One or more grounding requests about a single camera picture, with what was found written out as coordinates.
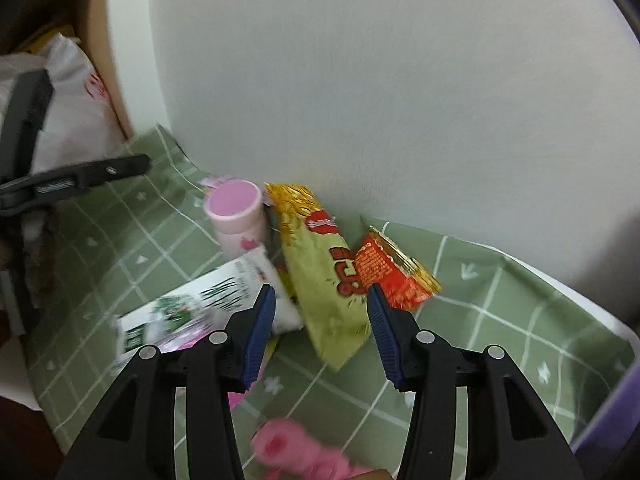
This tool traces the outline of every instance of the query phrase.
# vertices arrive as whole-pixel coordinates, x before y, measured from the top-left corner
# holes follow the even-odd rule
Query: white grid line
[[[192,232],[193,228],[187,229],[180,238],[178,238],[173,244],[172,246],[169,248],[169,250],[173,250],[173,248],[177,247],[179,244],[181,244],[184,240],[184,238],[186,238],[191,232]],[[107,310],[107,312],[105,312],[105,314],[100,318],[100,320],[98,321],[98,323],[95,324],[95,326],[89,331],[89,333],[87,334],[87,336],[85,336],[85,338],[80,340],[80,344],[76,347],[76,349],[74,350],[74,352],[71,354],[71,357],[66,361],[66,363],[60,368],[60,371],[53,377],[53,379],[51,380],[51,382],[49,383],[49,385],[42,391],[42,393],[40,393],[38,395],[38,398],[40,399],[42,396],[44,396],[49,389],[53,386],[53,384],[55,384],[55,382],[60,378],[60,376],[64,373],[64,371],[66,370],[66,368],[69,366],[69,363],[72,361],[72,359],[78,354],[79,351],[81,351],[82,348],[84,348],[84,345],[86,344],[86,342],[95,334],[95,332],[97,332],[97,330],[100,328],[100,326],[102,325],[102,323],[107,320],[109,318],[109,316],[113,313],[113,311],[118,307],[118,305],[129,295],[129,293],[135,289],[135,287],[137,286],[137,283],[141,282],[142,280],[144,280],[151,272],[153,272],[153,270],[161,263],[164,261],[164,258],[160,257],[158,258],[153,264],[151,264],[148,269],[143,272],[138,281],[135,282],[136,284],[131,285],[114,303],[113,305],[111,305],[109,307],[109,309]]]
[[[84,209],[82,209],[82,207],[80,207],[78,202],[74,202],[74,205],[76,206],[76,208],[78,208],[78,211],[81,212],[83,215],[85,215],[90,220],[90,222],[98,229],[98,231],[100,231],[102,233],[102,236],[104,236],[105,240],[107,240],[107,243],[111,246],[111,249],[113,250],[113,253],[114,254],[118,254],[118,250],[116,249],[116,246],[113,245],[113,242],[107,236],[107,233],[104,231],[104,229],[101,228],[95,222],[95,220],[93,218],[91,218],[91,215],[89,215],[89,213],[87,213]],[[118,264],[118,266],[120,267],[122,272],[124,272],[125,276],[129,280],[129,282],[130,283],[135,283],[136,280],[133,279],[133,276],[129,272],[129,269],[127,269],[127,266],[124,264],[124,261],[121,258],[119,258],[116,263]],[[140,290],[140,288],[139,288],[139,286],[137,284],[134,286],[134,289],[136,291],[136,294],[139,295],[139,297],[140,297],[140,299],[142,301],[144,301],[145,303],[147,303],[149,301],[148,298],[142,292],[142,290]]]
[[[315,377],[315,374],[311,373],[305,367],[300,366],[297,362],[293,361],[292,359],[288,358],[285,355],[281,355],[279,353],[275,353],[274,357],[279,359],[280,361],[282,361],[284,364],[286,364],[292,370],[295,370],[298,373],[304,375],[307,379],[311,379],[312,380]],[[354,404],[355,406],[358,406],[363,411],[368,410],[369,407],[370,407],[366,402],[363,402],[360,399],[356,399],[355,397],[351,396],[347,392],[342,391],[340,388],[336,388],[331,383],[326,382],[322,378],[319,378],[316,381],[316,383],[318,384],[318,386],[322,386],[325,390],[328,390],[329,392],[331,392],[332,394],[336,395],[337,397],[340,397],[341,399],[344,399],[347,402],[350,402],[351,404]]]
[[[440,240],[440,246],[438,247],[438,253],[436,254],[436,261],[433,264],[433,277],[438,277],[438,271],[440,270],[440,261],[442,259],[442,254],[444,253],[444,246],[447,243],[448,236],[443,236],[442,240]],[[423,301],[421,306],[418,307],[418,310],[415,311],[414,318],[417,320],[420,318],[420,314],[424,308],[426,301]]]
[[[53,431],[59,430],[62,426],[64,426],[66,423],[68,423],[73,418],[73,416],[76,414],[76,412],[80,409],[80,405],[82,403],[84,403],[89,398],[89,395],[91,394],[91,392],[94,391],[100,384],[102,384],[102,380],[108,375],[109,371],[111,370],[111,367],[113,367],[113,363],[108,365],[103,370],[103,372],[98,376],[98,380],[95,381],[95,383],[92,384],[92,386],[87,390],[87,393],[85,393],[84,396],[82,396],[82,399],[80,399],[80,401],[76,404],[75,408],[71,411],[71,413],[69,413],[69,415],[67,415],[66,419],[62,420],[53,429]]]
[[[273,254],[271,255],[271,261],[274,262],[278,256],[280,256],[282,254],[282,245],[280,245],[275,251],[273,251]]]
[[[587,425],[587,422],[580,415],[580,413],[582,412],[582,396],[584,395],[584,387],[586,386],[586,383],[587,383],[587,374],[585,374],[584,377],[582,378],[582,380],[580,381],[580,387],[578,387],[578,394],[576,395],[577,402],[576,402],[576,405],[575,405],[576,416],[580,417],[581,422],[585,426]]]
[[[524,343],[524,353],[522,354],[522,359],[520,361],[520,370],[524,370],[524,367],[527,365],[527,360],[529,360],[529,349],[531,346],[531,335],[533,329],[538,322],[538,318],[542,314],[542,312],[553,302],[562,297],[562,294],[559,290],[555,290],[551,297],[547,298],[544,301],[541,301],[534,309],[533,314],[529,318],[529,324],[527,325],[527,339]]]
[[[152,161],[152,163],[155,165],[158,162],[160,162],[161,160],[163,160],[164,158],[166,158],[166,154],[161,155],[160,157],[158,157],[155,161]],[[127,189],[124,191],[124,195],[129,194],[131,191],[133,191],[134,189],[136,189],[136,187],[140,184],[140,182],[142,182],[142,178],[136,178],[136,177],[131,177],[132,179],[132,184],[127,187]],[[113,209],[113,207],[118,203],[118,201],[114,201],[113,203],[109,204],[106,208],[104,208],[102,211],[100,211],[99,214],[97,214],[95,216],[95,220],[100,219],[101,217],[103,217],[105,215],[105,213],[107,213],[108,211],[110,211],[111,209]],[[70,243],[75,242],[76,240],[78,240],[79,235],[82,234],[82,231],[78,232],[76,234],[76,236],[74,238],[71,239]]]
[[[158,227],[156,227],[153,231],[152,234],[156,234],[157,232],[160,231],[160,229],[162,229],[172,218],[174,217],[174,214],[169,215],[167,218],[165,218],[162,222],[160,222],[160,224],[158,224]],[[137,242],[129,251],[127,251],[126,254],[123,254],[120,259],[121,260],[126,260],[127,258],[129,258],[134,252],[136,252],[137,250],[139,250],[140,247],[142,247],[144,244],[146,243],[146,238],[142,238],[142,240],[140,240],[139,242]],[[97,285],[100,285],[117,267],[119,267],[118,262],[115,262],[105,273],[104,275],[101,277],[100,280],[98,280]],[[86,297],[84,298],[84,300],[81,301],[81,303],[79,303],[78,305],[76,305],[72,310],[69,311],[69,316],[66,318],[65,322],[62,324],[62,326],[60,327],[60,330],[53,335],[50,343],[47,345],[47,348],[45,350],[43,350],[42,355],[38,356],[36,360],[33,361],[33,363],[29,364],[29,370],[32,370],[37,364],[38,362],[40,362],[40,360],[44,357],[44,355],[49,352],[52,348],[52,346],[55,344],[56,339],[58,338],[58,336],[60,335],[60,332],[62,331],[62,328],[66,325],[66,323],[71,319],[71,315],[73,313],[75,313],[77,310],[79,310],[81,307],[84,306],[84,304],[89,300],[89,298],[95,294],[95,291],[90,292],[89,294],[86,295]],[[48,309],[47,313],[45,315],[47,315],[50,311],[52,311],[53,309]]]
[[[258,420],[262,419],[262,413],[257,408],[254,408],[248,400],[243,400],[240,404],[240,407],[244,409],[249,415],[253,418],[257,418]]]
[[[151,187],[153,187],[156,190],[156,193],[158,193],[158,196],[164,201],[166,202],[169,206],[171,206],[171,208],[174,209],[175,212],[177,212],[179,215],[185,217],[189,222],[191,222],[192,224],[194,224],[198,229],[200,229],[200,231],[202,231],[204,233],[204,235],[211,240],[213,243],[215,243],[217,246],[219,246],[220,244],[218,243],[218,241],[209,234],[209,232],[202,227],[200,224],[198,224],[193,218],[188,217],[187,215],[185,215],[182,211],[180,211],[175,205],[173,205],[171,202],[169,202],[160,192],[160,190],[158,189],[158,186],[156,186],[156,184],[154,183],[153,180],[151,180],[149,178],[148,175],[143,175],[144,178],[146,178],[146,180],[149,182],[149,184],[151,184]]]
[[[375,408],[375,409],[371,410],[371,415],[375,415],[377,418],[381,418],[382,420],[386,420],[387,422],[390,422],[394,426],[397,426],[398,428],[402,428],[403,430],[406,430],[406,431],[409,430],[409,423],[408,422],[405,422],[404,420],[402,420],[401,418],[397,418],[396,416],[390,415],[387,412],[383,412],[382,410],[379,410],[378,408]]]
[[[169,253],[167,253],[160,246],[160,244],[158,242],[156,242],[156,239],[153,238],[151,234],[149,234],[149,231],[147,231],[146,228],[142,225],[142,222],[140,222],[138,217],[133,214],[133,211],[131,210],[129,205],[122,199],[122,197],[116,192],[116,190],[113,189],[113,187],[111,189],[112,189],[114,195],[118,198],[118,200],[120,200],[122,205],[127,209],[127,212],[129,213],[129,216],[131,216],[131,219],[140,228],[140,230],[144,233],[146,239],[149,240],[152,243],[152,245],[156,247],[156,249],[159,251],[159,253],[162,254],[162,257],[164,257],[164,259],[167,260],[171,264],[171,266],[178,272],[178,274],[180,274],[182,276],[183,279],[189,281],[189,279],[190,279],[189,275],[186,272],[184,272],[184,270],[182,270],[182,267],[180,267],[177,263],[175,263],[175,260],[169,255]]]
[[[302,395],[300,395],[300,398],[293,404],[293,406],[287,412],[287,415],[285,415],[284,418],[289,418],[293,414],[293,412],[296,411],[297,407],[302,403],[303,400],[305,400],[306,395],[309,393],[309,391],[311,391],[311,388],[314,387],[314,384],[318,382],[318,379],[322,375],[322,372],[324,372],[325,370],[326,370],[326,363],[322,365],[320,370],[318,370],[318,373],[313,378],[313,380],[309,383],[309,386],[307,386],[306,390],[302,392]]]
[[[186,434],[185,434],[185,435],[183,435],[183,436],[180,438],[180,440],[179,440],[178,442],[176,442],[176,443],[175,443],[175,445],[174,445],[174,451],[175,451],[176,449],[178,449],[178,448],[180,447],[180,445],[181,445],[185,440],[187,440],[187,435],[186,435]]]
[[[494,294],[496,289],[498,288],[498,282],[500,282],[500,277],[502,276],[502,270],[504,267],[502,264],[495,269],[494,278],[491,280],[491,285],[489,286],[489,290],[487,291],[486,297],[484,298],[484,303],[482,304],[482,310],[478,315],[478,319],[476,320],[476,325],[474,326],[474,331],[471,333],[471,337],[469,338],[469,342],[466,344],[468,349],[473,349],[473,346],[476,344],[476,340],[478,339],[478,334],[480,333],[480,326],[482,325],[482,320],[484,319],[485,313],[489,310],[489,306],[491,302],[494,300]]]
[[[554,409],[555,409],[555,405],[552,404],[551,402],[545,402],[545,408],[549,411],[549,413],[551,413]],[[566,418],[570,418],[571,420],[575,420],[577,422],[580,422],[581,424],[584,424],[585,426],[587,425],[587,422],[584,420],[584,418],[580,415],[577,415],[574,412],[571,412],[570,410],[566,409],[566,408],[560,408],[558,406],[558,410],[556,411],[557,415],[560,416],[565,416]]]
[[[382,388],[380,388],[378,394],[376,395],[375,399],[373,399],[373,402],[371,403],[371,406],[369,406],[369,409],[365,412],[364,416],[360,419],[360,422],[358,423],[358,425],[356,426],[356,428],[353,430],[353,432],[350,434],[350,436],[348,437],[347,441],[342,445],[341,450],[344,451],[345,449],[347,449],[347,447],[349,446],[349,444],[351,443],[351,441],[355,438],[355,436],[358,434],[358,432],[360,431],[360,428],[362,426],[364,426],[364,423],[367,421],[367,419],[369,418],[369,415],[371,415],[371,412],[373,411],[373,409],[376,407],[376,404],[378,403],[378,401],[380,400],[380,397],[382,397],[382,395],[385,393],[386,388],[389,386],[389,381],[385,381],[385,383],[382,385]]]
[[[447,244],[448,236],[443,236],[442,240],[440,240],[440,246],[438,247],[438,254],[436,254],[436,261],[433,264],[433,277],[435,278],[438,275],[438,271],[440,270],[440,261],[442,260],[442,253],[444,253],[444,246]]]
[[[60,421],[60,416],[58,415],[58,410],[56,409],[56,403],[53,402],[53,398],[51,398],[51,411],[53,412],[53,416],[56,418],[56,420]],[[64,438],[65,438],[65,440],[67,442],[66,450],[69,450],[71,448],[71,445],[73,444],[73,441],[71,440],[71,437],[69,437],[69,434],[68,434],[67,430],[64,427],[60,427],[60,433],[61,433],[62,436],[64,436]]]
[[[206,262],[204,262],[201,266],[199,266],[193,272],[193,274],[190,276],[190,280],[193,280],[194,278],[197,278],[204,269],[206,269],[208,266],[210,266],[210,264],[215,262],[221,255],[222,255],[222,252],[218,251],[216,254],[214,254],[212,257],[210,257]]]
[[[300,395],[300,398],[293,404],[293,406],[287,412],[287,415],[285,415],[284,418],[289,418],[291,415],[293,415],[293,412],[295,412],[296,408],[302,403],[303,400],[305,400],[305,397],[311,391],[311,388],[314,387],[314,384],[318,382],[318,379],[320,378],[320,375],[322,375],[322,372],[324,372],[324,370],[326,370],[326,363],[322,365],[322,367],[320,368],[316,376],[309,383],[309,386],[307,386],[306,390],[302,392],[302,395]],[[245,469],[253,461],[254,458],[255,458],[255,453],[252,453],[252,455],[242,464],[242,469]]]
[[[184,415],[182,414],[182,412],[179,411],[175,411],[174,415],[176,416],[176,418],[180,419],[180,422],[182,423],[182,427],[186,428],[187,427],[187,419],[184,418]]]
[[[166,141],[164,140],[164,135],[162,133],[160,133],[160,129],[156,128],[156,132],[158,133],[158,137],[160,137],[160,141],[162,142],[162,145],[164,146],[164,151],[167,154],[167,156],[169,157],[169,163],[171,164],[172,168],[174,168],[175,171],[178,172],[178,174],[184,179],[184,181],[189,184],[190,186],[194,187],[195,189],[197,189],[200,193],[202,193],[202,195],[204,196],[205,193],[202,189],[200,189],[198,186],[196,186],[191,180],[189,180],[188,178],[186,178],[182,172],[175,167],[174,164],[174,158],[171,156],[171,153],[169,152],[169,148],[166,145]]]
[[[578,332],[577,334],[571,336],[563,345],[562,348],[564,350],[568,350],[572,344],[574,344],[578,339],[580,339],[581,337],[583,337],[585,334],[589,333],[593,328],[594,328],[594,324],[590,324],[587,325],[586,327],[584,327],[582,330],[580,330],[580,332]],[[556,418],[556,415],[558,414],[558,408],[560,405],[560,400],[562,398],[562,361],[564,360],[564,354],[559,354],[558,355],[558,390],[556,391],[556,402],[554,403],[554,408],[553,408],[553,417],[554,419]]]
[[[60,233],[60,236],[63,237],[68,242],[68,238],[66,238],[65,235]],[[82,256],[82,253],[78,250],[78,248],[74,244],[69,243],[69,246],[76,252],[76,254],[78,255],[78,258],[80,258],[80,260],[82,261],[82,264],[86,268],[87,272],[89,272],[90,265],[87,263],[87,260],[84,259],[84,256]],[[57,273],[55,273],[55,274],[58,277],[58,280],[60,281],[60,283],[65,287],[65,296],[66,296],[67,300],[69,300],[70,297],[69,297],[68,292],[66,291],[66,286],[64,285],[63,281],[60,279],[58,274]],[[90,279],[91,284],[92,284],[92,290],[87,294],[88,296],[93,294],[98,288],[98,284],[95,282],[94,276],[91,274],[91,272],[89,272],[89,279]],[[104,309],[102,308],[102,307],[106,308],[106,305],[104,304],[104,301],[102,300],[102,298],[96,298],[96,300],[98,301],[98,304],[100,304],[100,310],[102,312],[104,312]]]
[[[80,413],[84,413],[84,408],[80,405],[80,397],[78,397],[78,392],[76,392],[76,389],[73,386],[73,383],[71,382],[71,379],[69,378],[68,374],[65,374],[63,376],[63,379],[66,383],[66,386],[68,386],[69,391],[71,392],[71,396],[74,398],[74,402],[76,403],[76,406],[80,406]]]
[[[299,372],[300,374],[304,375],[306,378],[308,379],[313,379],[315,377],[315,375],[307,370],[305,367],[301,366],[300,364],[298,364],[297,362],[295,362],[294,360],[290,359],[289,357],[286,357],[285,355],[282,355],[281,353],[277,352],[274,354],[274,358],[279,359],[280,361],[282,361],[284,364],[286,364],[289,368],[291,368],[294,371]],[[399,428],[403,428],[404,430],[408,430],[409,429],[409,424],[407,422],[405,422],[404,420],[397,418],[396,416],[393,416],[387,412],[383,412],[382,410],[379,410],[378,408],[374,407],[372,404],[367,404],[366,402],[363,402],[362,400],[356,399],[355,397],[353,397],[352,395],[348,394],[347,392],[344,392],[342,390],[340,390],[339,388],[336,388],[335,386],[333,386],[332,384],[326,382],[323,379],[318,379],[316,381],[316,384],[318,386],[322,386],[323,388],[325,388],[326,390],[328,390],[329,392],[335,394],[336,396],[350,402],[351,404],[354,404],[355,406],[363,409],[363,410],[370,410],[370,415],[374,415],[378,418],[381,418],[382,420],[386,420],[387,422],[390,422],[391,424],[398,426]],[[458,446],[456,444],[456,452],[462,453],[462,454],[466,454],[466,449],[462,446]]]
[[[465,306],[467,308],[471,308],[473,310],[477,310],[478,312],[480,312],[482,309],[477,306],[476,304],[473,303],[467,303],[465,301],[459,301],[459,300],[452,300],[451,298],[446,298],[444,296],[437,296],[437,298],[439,298],[440,300],[444,301],[445,303],[451,303],[451,304],[455,304],[458,306]],[[515,330],[516,332],[520,332],[521,334],[527,335],[527,331],[524,330],[523,328],[520,328],[519,326],[517,326],[516,324],[513,324],[510,321],[507,321],[503,318],[501,318],[500,316],[496,316],[495,314],[487,311],[484,313],[485,316],[487,316],[490,319],[496,320],[500,323],[502,323],[504,326],[508,326],[509,328]],[[596,374],[601,380],[602,382],[604,382],[605,386],[609,389],[609,391],[611,391],[611,387],[609,386],[609,383],[607,383],[607,380],[604,378],[604,376],[597,371],[594,367],[592,367],[590,364],[588,364],[587,362],[583,361],[582,359],[580,359],[578,356],[573,355],[571,352],[568,352],[567,350],[564,350],[563,348],[559,347],[558,345],[552,343],[551,341],[548,341],[546,339],[544,339],[543,337],[540,337],[537,334],[532,333],[531,334],[531,338],[535,339],[536,341],[545,344],[549,347],[551,347],[553,350],[563,353],[566,355],[566,357],[568,357],[569,359],[577,362],[578,364],[581,364],[582,366],[584,366],[585,368],[587,368],[587,370],[589,370],[590,372]]]
[[[62,280],[60,280],[60,277],[56,274],[56,277],[58,278],[58,281],[60,282],[60,288],[62,288],[64,290],[64,295],[66,296],[67,301],[70,300],[69,298],[69,294],[68,291],[66,290],[66,285],[62,282]],[[76,327],[76,325],[73,322],[73,319],[70,320],[71,323],[71,328],[73,329],[74,333],[76,334],[76,337],[78,339],[81,339],[81,335],[78,332],[78,327]],[[86,358],[87,362],[89,363],[89,366],[91,367],[91,370],[94,372],[95,376],[99,376],[100,372],[98,371],[98,367],[95,365],[94,360],[91,358],[91,356],[89,355],[89,352],[84,352],[84,357]]]

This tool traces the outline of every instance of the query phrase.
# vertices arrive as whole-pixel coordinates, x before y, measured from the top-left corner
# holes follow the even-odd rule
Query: pink object
[[[227,180],[212,188],[204,201],[220,248],[229,259],[267,243],[262,192],[248,180]]]
[[[251,444],[263,465],[305,480],[344,480],[371,471],[351,465],[339,449],[323,447],[288,418],[267,422],[254,435]]]

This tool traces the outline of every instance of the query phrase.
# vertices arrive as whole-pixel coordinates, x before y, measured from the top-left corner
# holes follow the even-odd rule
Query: brown object
[[[70,23],[81,40],[80,47],[94,64],[104,82],[120,126],[132,135],[115,67],[111,58],[106,0],[27,0],[12,26],[0,36],[0,54],[11,52],[30,34],[47,23]]]
[[[393,480],[389,471],[386,469],[377,469],[375,471],[370,471],[368,473],[364,473],[363,475],[354,476],[351,480]]]
[[[0,311],[0,347],[9,337]],[[63,460],[42,412],[0,397],[0,478],[53,480]]]
[[[42,229],[24,240],[24,267],[27,286],[39,307],[46,307],[55,290],[56,234],[60,230],[60,219],[55,208],[27,213],[31,218],[42,220]]]

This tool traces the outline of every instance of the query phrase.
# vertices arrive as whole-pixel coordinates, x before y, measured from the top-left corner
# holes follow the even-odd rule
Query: green plaid tablecloth
[[[64,451],[113,381],[114,317],[224,262],[202,211],[197,183],[205,175],[161,129],[135,137],[129,149],[153,158],[146,177],[62,206],[59,298],[26,342],[34,391]],[[461,348],[505,347],[567,439],[591,420],[634,359],[629,340],[508,256],[376,219],[354,216],[338,224],[352,246],[367,225],[384,229],[432,269],[443,291],[420,309],[418,324]],[[262,379],[233,411],[249,479],[265,475],[249,440],[259,424],[276,416],[300,421],[356,462],[394,473],[410,410],[386,381],[373,338],[334,373],[299,332],[282,337]],[[176,401],[174,437],[177,474],[184,480],[184,397]],[[454,480],[463,478],[465,456],[466,399],[459,390]]]

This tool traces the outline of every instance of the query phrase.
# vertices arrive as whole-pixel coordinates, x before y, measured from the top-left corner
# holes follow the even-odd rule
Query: yellow snack bag
[[[369,336],[366,291],[334,220],[304,186],[267,184],[309,338],[339,370]]]

